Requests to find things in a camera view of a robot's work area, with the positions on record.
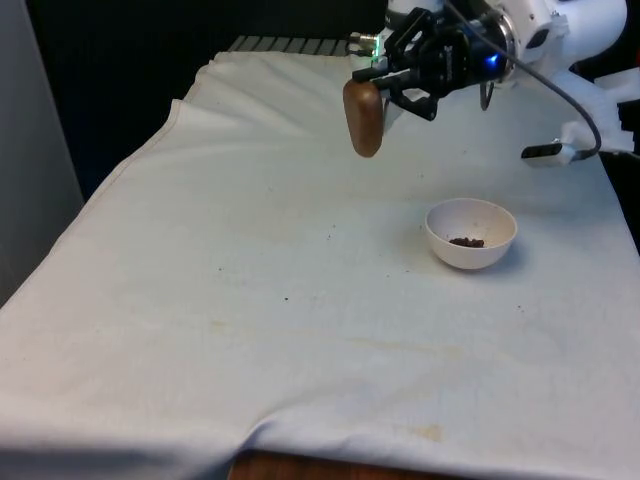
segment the white bowl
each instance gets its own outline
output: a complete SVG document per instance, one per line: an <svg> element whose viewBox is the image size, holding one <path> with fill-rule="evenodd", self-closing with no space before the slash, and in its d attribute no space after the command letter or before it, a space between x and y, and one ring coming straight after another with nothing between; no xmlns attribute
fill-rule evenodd
<svg viewBox="0 0 640 480"><path fill-rule="evenodd" d="M456 198L427 213L429 244L441 260L464 270L493 265L509 250L517 233L516 219L504 208L484 200ZM484 248L461 247L456 238L484 240Z"/></svg>

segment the blue light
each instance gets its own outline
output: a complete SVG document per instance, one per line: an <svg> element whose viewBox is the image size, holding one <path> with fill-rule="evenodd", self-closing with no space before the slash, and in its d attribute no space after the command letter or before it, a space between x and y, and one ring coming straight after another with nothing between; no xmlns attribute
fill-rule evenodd
<svg viewBox="0 0 640 480"><path fill-rule="evenodd" d="M496 68L498 66L498 62L500 61L500 55L497 53L492 57L488 57L485 62L489 68Z"/></svg>

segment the striped object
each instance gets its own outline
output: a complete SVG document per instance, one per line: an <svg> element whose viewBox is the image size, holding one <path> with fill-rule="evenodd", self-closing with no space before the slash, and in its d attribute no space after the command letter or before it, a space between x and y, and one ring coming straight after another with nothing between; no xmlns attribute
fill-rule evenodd
<svg viewBox="0 0 640 480"><path fill-rule="evenodd" d="M345 57L347 55L347 42L346 40L335 39L257 37L241 35L235 42L233 42L229 51L285 52Z"/></svg>

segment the gray wall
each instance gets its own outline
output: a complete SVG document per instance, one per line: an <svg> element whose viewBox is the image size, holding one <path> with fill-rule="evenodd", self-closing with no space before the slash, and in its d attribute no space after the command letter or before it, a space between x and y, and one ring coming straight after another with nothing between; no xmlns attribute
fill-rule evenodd
<svg viewBox="0 0 640 480"><path fill-rule="evenodd" d="M0 0L0 305L82 204L23 0Z"/></svg>

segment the white robot body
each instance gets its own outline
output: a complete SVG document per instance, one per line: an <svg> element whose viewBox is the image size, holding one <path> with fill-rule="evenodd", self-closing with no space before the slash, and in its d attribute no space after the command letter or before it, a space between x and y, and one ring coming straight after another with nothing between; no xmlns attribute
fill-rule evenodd
<svg viewBox="0 0 640 480"><path fill-rule="evenodd" d="M640 69L621 72L595 84L569 71L576 62L602 53L617 41L627 19L626 0L485 2L501 13L508 25L512 54L574 97L593 117L602 135L602 150L633 151L633 135L621 128L618 102L640 99ZM416 7L437 12L443 6L443 0L389 0L387 27L379 35L378 45L384 44L399 17ZM532 83L531 77L517 68L503 81ZM565 153L590 148L594 142L593 133L582 118L565 124L558 140L567 146ZM541 159L540 165L566 165L566 155L560 157L555 162L553 158Z"/></svg>

